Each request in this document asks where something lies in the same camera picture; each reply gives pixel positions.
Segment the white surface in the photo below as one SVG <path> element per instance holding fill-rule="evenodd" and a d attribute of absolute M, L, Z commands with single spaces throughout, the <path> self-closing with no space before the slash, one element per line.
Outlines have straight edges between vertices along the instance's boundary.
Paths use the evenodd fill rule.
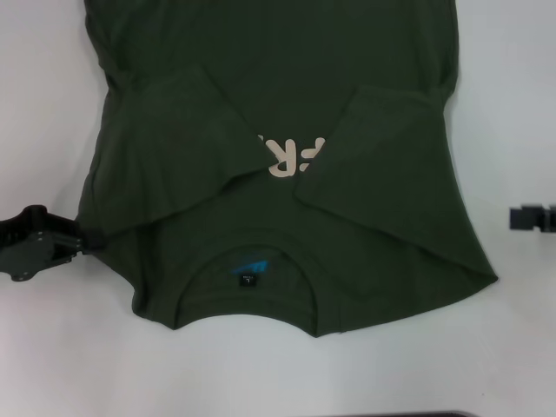
<path fill-rule="evenodd" d="M 82 0 L 0 2 L 0 219 L 76 214 L 106 92 Z M 312 339 L 236 316 L 177 332 L 80 258 L 0 279 L 0 417 L 556 415 L 556 237 L 507 209 L 556 202 L 556 3 L 461 0 L 454 160 L 501 283 L 440 311 Z"/>

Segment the olive green shirt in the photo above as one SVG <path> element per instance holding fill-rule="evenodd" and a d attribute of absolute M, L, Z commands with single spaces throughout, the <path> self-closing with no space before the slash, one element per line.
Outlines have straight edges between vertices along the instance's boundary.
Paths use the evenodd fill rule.
<path fill-rule="evenodd" d="M 141 317 L 320 336 L 496 276 L 443 110 L 454 0 L 86 0 L 109 93 L 78 220 Z"/>

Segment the folded sleeve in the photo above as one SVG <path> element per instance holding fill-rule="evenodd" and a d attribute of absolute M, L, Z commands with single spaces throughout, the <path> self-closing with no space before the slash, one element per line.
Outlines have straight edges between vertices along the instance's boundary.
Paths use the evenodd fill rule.
<path fill-rule="evenodd" d="M 200 65 L 131 79 L 109 101 L 79 215 L 107 235 L 192 208 L 275 164 Z"/>

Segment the black object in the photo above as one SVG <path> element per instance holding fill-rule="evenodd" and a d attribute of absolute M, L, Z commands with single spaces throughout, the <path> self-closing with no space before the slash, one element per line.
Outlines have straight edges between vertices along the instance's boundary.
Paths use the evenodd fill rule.
<path fill-rule="evenodd" d="M 522 206 L 510 210 L 511 230 L 534 230 L 543 233 L 556 233 L 556 206 Z"/>
<path fill-rule="evenodd" d="M 461 413 L 420 413 L 420 414 L 371 414 L 371 415 L 351 415 L 344 417 L 473 417 L 471 414 Z"/>
<path fill-rule="evenodd" d="M 81 230 L 77 222 L 49 214 L 44 206 L 29 206 L 0 222 L 0 272 L 17 282 L 69 263 L 79 252 L 88 255 L 104 247 L 101 233 Z"/>

